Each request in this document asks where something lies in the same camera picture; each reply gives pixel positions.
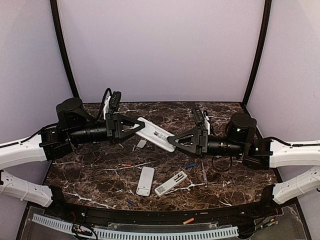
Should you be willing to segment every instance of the black cable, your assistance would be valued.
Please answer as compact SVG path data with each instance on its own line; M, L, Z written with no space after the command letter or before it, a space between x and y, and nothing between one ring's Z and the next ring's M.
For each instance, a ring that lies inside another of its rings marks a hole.
M220 172L220 173L222 173L222 172L226 172L226 171L228 171L228 170L230 170L231 169L231 167L232 167L232 165L233 165L233 163L234 163L234 161L233 161L233 159L232 159L232 156L230 157L230 164L229 164L229 166L227 167L227 168L219 168L219 167L216 167L215 165L214 165L214 156L212 157L212 159L211 159L211 165L212 165L212 168L214 169L214 170L216 170L217 172Z
M63 217L59 216L57 213L55 213L54 211L52 211L50 208L47 208L47 210L49 210L51 213L53 213L53 215L55 215L57 218L64 220ZM95 230L94 230L92 227L90 227L90 226L88 226L88 225L86 225L86 224L83 224L83 223L77 223L77 222L75 222L75 221L72 221L71 223L72 223L72 225L79 225L79 228L82 226L82 227L85 227L85 228L89 229L89 230L94 234L95 239L98 240L98 235L97 235L97 233L95 232Z
M240 216L244 216L244 217L248 217L248 218L252 218L252 219L259 219L262 217L262 215L264 215L265 212L262 212L260 215L249 215L246 213L239 213Z
M283 141L275 136L269 136L269 137L266 137L264 139L272 139L272 140L276 140L277 142L283 144L283 145L286 145L288 147L312 147L312 146L320 146L320 143L310 143L310 144L290 144L286 141Z
M57 123L52 123L52 124L49 124L47 126L44 126L39 131L35 132L34 134L32 134L31 136L27 137L26 139L24 139L24 140L22 140L20 142L16 141L16 142L12 142L12 143L9 143L9 144L6 144L6 145L2 145L2 146L0 146L0 149L6 148L6 147L10 147L10 146L13 146L13 145L17 145L17 144L20 144L20 143L25 143L25 142L29 141L30 139L32 139L35 135L39 134L41 131L43 131L43 130L45 130L47 128L54 127L56 125L57 125Z
M104 91L104 94L103 94L103 97L102 97L102 101L101 101L101 104L100 104L100 109L99 109L98 115L95 118L96 121L98 121L100 119L100 117L101 117L102 111L104 110L105 100L107 98L107 94L108 93L109 93L110 96L112 95L111 88L109 88L109 87Z
M82 148L83 148L83 146L84 146L84 144L83 144L81 147L79 147L79 148L75 149L75 150L74 150L74 153L75 153L75 154L77 154L77 155L79 155L79 156L84 156L84 155L91 154L91 153L93 153L94 151L97 151L97 150L100 148L101 143L99 142L98 147L96 147L94 150L91 150L90 152L86 152L86 153L78 153L78 152L77 152L77 150L82 149Z
M259 221L257 224L255 224L253 227L249 228L248 230L239 233L239 235L251 235L252 233L247 233L247 232L255 229L257 226L259 226L267 218L269 218L269 216L266 216L265 218L263 218L261 221Z
M79 225L79 227L78 227L79 229L81 229L81 227L85 227L85 228L89 229L89 230L92 232L92 235L95 236L95 239L98 240L98 235L97 235L97 233L95 232L95 230L94 230L92 227L90 227L90 226L88 226L88 225L78 224L78 223L75 223L75 222L72 223L72 227L73 227L75 224L76 224L76 225ZM78 234L77 232L74 232L74 233L75 233L77 239L79 239L79 240L87 240L87 239L90 239L90 238L91 238L91 236L83 237L83 236L79 236L79 234Z

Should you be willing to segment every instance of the black frame edge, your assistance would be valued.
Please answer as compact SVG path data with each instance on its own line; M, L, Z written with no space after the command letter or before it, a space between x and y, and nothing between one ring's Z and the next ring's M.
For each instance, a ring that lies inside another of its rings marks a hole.
M259 64L260 64L260 60L261 60L261 56L262 56L262 52L264 50L267 29L268 29L268 24L269 24L269 18L270 18L270 12L271 12L271 3L272 3L272 0L265 0L265 2L264 2L263 17L262 17L262 22L261 22L259 40L258 40L258 44L256 46L256 51L255 51L255 56L254 56L254 60L253 60L253 65L252 65L250 77L249 77L248 84L246 86L246 90L245 90L243 100L242 100L242 104L245 107L248 104L252 89L254 87Z
M72 95L75 98L79 98L79 92L76 86L76 82L71 70L68 54L67 54L67 49L65 45L65 40L61 28L61 22L60 22L60 17L59 17L59 9L58 9L58 3L57 0L50 0L50 5L51 5L51 12L52 12L52 18L53 18L53 24L54 24L54 29L55 29L55 34L56 34L56 39L59 45L60 49L60 54L64 66L64 70L66 73L66 76L68 78L68 82L72 91Z

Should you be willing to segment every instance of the light purple wall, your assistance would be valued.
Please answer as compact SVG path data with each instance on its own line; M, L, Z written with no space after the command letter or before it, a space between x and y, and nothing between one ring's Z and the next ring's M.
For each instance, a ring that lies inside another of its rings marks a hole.
M0 1L0 143L27 137L57 121L56 104L70 98L50 1ZM48 162L6 169L42 183ZM15 240L26 202L0 195L0 239Z
M264 0L60 0L85 102L106 87L124 101L241 101Z
M264 137L320 139L320 2L273 1L248 110ZM286 181L310 167L282 167ZM320 239L319 193L299 197L312 239Z

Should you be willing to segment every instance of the dark brown marble surface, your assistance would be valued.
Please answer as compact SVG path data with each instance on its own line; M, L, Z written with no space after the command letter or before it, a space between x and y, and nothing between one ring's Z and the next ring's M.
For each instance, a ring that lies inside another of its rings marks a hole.
M86 104L86 109L97 114L98 104ZM195 126L192 108L207 110L215 133L222 135L230 116L242 112L238 103L216 102L152 102L121 103L119 113L128 117L144 117L156 125L178 134ZM87 155L69 154L56 160L48 173L46 185L61 187L69 203L119 210L182 211L236 206L259 201L265 186L276 183L272 170L251 170L235 160L227 172L216 172L211 158L204 158L208 184L205 185L200 159L178 152L167 152L148 142L137 148L141 137L132 137L122 144L102 142L98 150ZM80 154L96 149L86 144ZM131 164L121 167L119 164ZM185 169L195 163L195 167ZM217 164L229 164L220 158ZM136 189L142 167L155 168L151 195L139 196ZM171 192L158 197L154 189L183 170L188 178ZM127 203L130 200L136 207Z

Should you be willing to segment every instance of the wire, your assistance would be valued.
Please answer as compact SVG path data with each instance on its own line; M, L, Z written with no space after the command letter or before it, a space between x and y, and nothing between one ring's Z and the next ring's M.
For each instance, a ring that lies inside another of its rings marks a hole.
M56 214L54 211L52 211L50 208L47 208L47 210L49 210L51 213L53 213L53 215L55 215L57 218L64 220L64 217L59 216L59 215ZM69 214L72 214L72 215L73 215L74 221L71 222L71 223L72 223L72 226L76 224L76 225L79 225L79 228L80 228L80 227L85 227L85 228L89 229L89 230L94 234L95 240L98 240L98 235L97 235L97 233L95 232L95 230L94 230L92 227L90 227L90 226L88 226L88 225L86 225L86 224L83 224L83 223L76 223L76 215L75 215L75 213L74 213L73 211L69 212Z
M81 229L81 227L85 227L85 228L89 229L89 230L92 232L92 235L95 236L95 239L98 240L98 235L97 235L97 233L95 232L95 230L94 230L92 227L90 227L90 226L88 226L88 225L84 225L84 224L79 224L79 223L73 222L73 223L72 223L72 228L75 226L75 224L76 224L76 225L79 225L78 229ZM90 239L90 238L91 238L91 236L88 236L88 237L79 236L79 234L78 234L77 232L74 232L74 234L76 235L75 238L78 239L78 240L87 240L87 239Z
M84 144L83 144L81 147L79 147L79 148L75 149L75 150L74 150L74 153L75 153L75 154L77 154L77 155L79 155L79 156L84 156L84 155L91 154L91 153L93 153L94 151L97 151L97 150L100 148L101 143L99 142L98 146L97 146L94 150L91 150L90 152L86 152L86 153L78 153L78 152L77 152L77 150L82 149L82 148L83 148L83 146L84 146Z
M283 141L275 136L269 136L269 137L266 137L264 139L272 139L272 140L276 140L277 142L283 144L283 145L286 145L286 146L289 146L289 147L312 147L312 146L320 146L320 143L309 143L309 144L291 144L291 143L288 143L286 141Z
M99 109L99 112L98 112L98 115L95 117L95 120L98 121L101 117L101 114L102 114L102 111L104 109L104 106L105 106L105 100L107 98L107 94L109 93L109 95L111 96L112 95L112 91L111 91L111 88L107 88L105 91L104 91L104 94L103 94L103 97L102 97L102 101L101 101L101 104L100 104L100 109Z
M6 144L6 145L2 145L2 146L0 146L0 149L6 148L6 147L10 147L10 146L13 146L13 145L18 145L20 143L25 143L25 142L29 141L30 139L32 139L35 135L41 133L43 130L51 128L51 127L54 127L56 125L57 125L57 123L52 123L52 124L49 124L47 126L44 126L39 131L35 132L34 134L32 134L31 136L27 137L26 139L24 139L22 141L16 141L16 142L12 142L12 143L9 143L9 144Z
M255 229L257 226L259 226L261 223L263 223L267 218L269 218L269 216L266 216L265 218L263 218L261 221L259 221L257 224L255 224L253 227L249 228L248 230L246 231L243 231L241 233L239 233L239 235L252 235L256 232L258 232L259 230L262 230L264 229L265 226L267 226L268 224L272 223L274 221L274 219L276 219L278 216L279 216L279 210L277 208L274 209L276 211L276 216L272 219L270 219L268 222L262 224L258 229L250 232L251 230Z
M211 165L212 165L212 168L214 169L214 170L216 170L217 172L227 172L228 170L230 170L231 169L231 167L232 167L232 165L233 165L233 163L234 163L234 161L233 161L233 159L232 159L232 156L230 157L230 164L229 164L229 166L227 167L227 168L219 168L219 167L216 167L215 165L214 165L214 159L215 159L215 157L213 156L212 157L212 159L211 159Z
M247 233L250 232L251 230L255 229L258 225L260 225L263 221L265 221L267 218L269 218L268 216L266 216L265 218L263 218L261 221L259 221L256 225L254 225L253 227L249 228L246 231L243 231L241 233L239 233L239 235L251 235L252 233Z
M239 213L240 216L244 216L244 217L248 217L248 218L252 218L252 219L259 219L262 217L262 215L264 214L265 212L263 211L260 215L249 215L249 214L246 214L246 213Z

